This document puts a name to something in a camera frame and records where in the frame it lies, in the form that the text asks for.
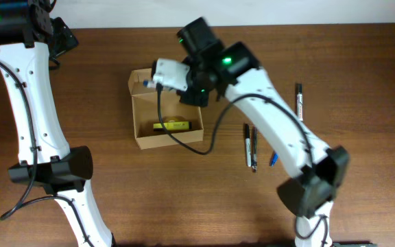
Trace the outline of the brown cardboard box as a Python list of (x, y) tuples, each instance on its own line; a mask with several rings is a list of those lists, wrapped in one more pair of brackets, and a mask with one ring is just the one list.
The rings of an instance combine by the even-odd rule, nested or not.
[(184, 121), (192, 123), (190, 130), (173, 131), (172, 135), (175, 138), (183, 143), (202, 141), (204, 127), (200, 108), (180, 103), (180, 98), (169, 91), (162, 92), (161, 102), (158, 104), (156, 90), (143, 85), (144, 80), (150, 79), (151, 72), (151, 69), (134, 70), (128, 80), (132, 99), (134, 137), (139, 147), (144, 150), (176, 144), (163, 130), (153, 130), (153, 124), (159, 122), (158, 106), (163, 118), (183, 118)]

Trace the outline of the yellow highlighter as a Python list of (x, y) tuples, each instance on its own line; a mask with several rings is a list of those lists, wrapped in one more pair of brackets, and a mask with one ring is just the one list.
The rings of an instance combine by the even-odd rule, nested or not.
[(163, 125), (161, 123), (153, 124), (154, 131), (161, 131), (164, 128), (168, 131), (190, 130), (192, 129), (192, 123), (190, 121), (171, 121), (165, 122)]

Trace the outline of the black permanent marker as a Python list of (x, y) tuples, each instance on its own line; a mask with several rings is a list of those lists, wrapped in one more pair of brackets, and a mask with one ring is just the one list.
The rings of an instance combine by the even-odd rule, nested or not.
[(245, 134), (245, 147), (246, 147), (246, 164), (248, 167), (252, 166), (251, 152), (250, 152), (250, 127), (248, 124), (244, 124)]

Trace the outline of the black ballpoint pen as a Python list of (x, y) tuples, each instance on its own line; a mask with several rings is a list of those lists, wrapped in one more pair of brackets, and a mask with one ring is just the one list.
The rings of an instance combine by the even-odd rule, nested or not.
[(252, 128), (252, 171), (257, 171), (257, 144), (258, 144), (258, 131), (256, 127)]

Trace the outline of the black whiteboard marker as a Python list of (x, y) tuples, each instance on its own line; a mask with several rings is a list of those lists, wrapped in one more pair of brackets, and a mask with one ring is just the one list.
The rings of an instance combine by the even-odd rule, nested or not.
[(299, 120), (303, 121), (303, 94), (301, 84), (296, 85), (296, 110)]

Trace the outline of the blue ballpoint pen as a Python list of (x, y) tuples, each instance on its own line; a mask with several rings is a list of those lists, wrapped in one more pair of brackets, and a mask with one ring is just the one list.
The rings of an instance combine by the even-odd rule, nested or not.
[(270, 160), (270, 166), (273, 167), (278, 160), (278, 154), (276, 152), (273, 152), (271, 160)]

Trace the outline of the yellow tape roll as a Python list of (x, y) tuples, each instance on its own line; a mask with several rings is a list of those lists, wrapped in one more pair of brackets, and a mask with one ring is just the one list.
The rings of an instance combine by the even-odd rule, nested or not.
[(164, 123), (180, 123), (180, 122), (184, 122), (184, 119), (177, 118), (177, 117), (166, 117), (166, 118), (163, 118), (163, 122)]

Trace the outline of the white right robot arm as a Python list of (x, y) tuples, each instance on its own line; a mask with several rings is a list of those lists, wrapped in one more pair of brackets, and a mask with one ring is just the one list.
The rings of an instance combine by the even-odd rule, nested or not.
[(202, 93), (215, 89), (236, 106), (279, 155), (289, 179), (277, 193), (295, 215), (296, 246), (332, 246), (330, 216), (350, 156), (330, 147), (306, 127), (278, 94), (267, 71), (242, 43), (229, 47), (203, 18), (177, 37), (191, 65), (188, 81)]

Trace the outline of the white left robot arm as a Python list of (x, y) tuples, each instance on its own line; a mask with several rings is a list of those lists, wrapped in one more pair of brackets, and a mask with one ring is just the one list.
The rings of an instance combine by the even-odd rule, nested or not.
[(0, 71), (19, 140), (16, 165), (8, 173), (28, 189), (42, 187), (57, 202), (79, 246), (114, 246), (93, 195), (93, 158), (85, 145), (72, 148), (58, 121), (49, 73), (58, 56), (78, 41), (53, 1), (0, 1)]

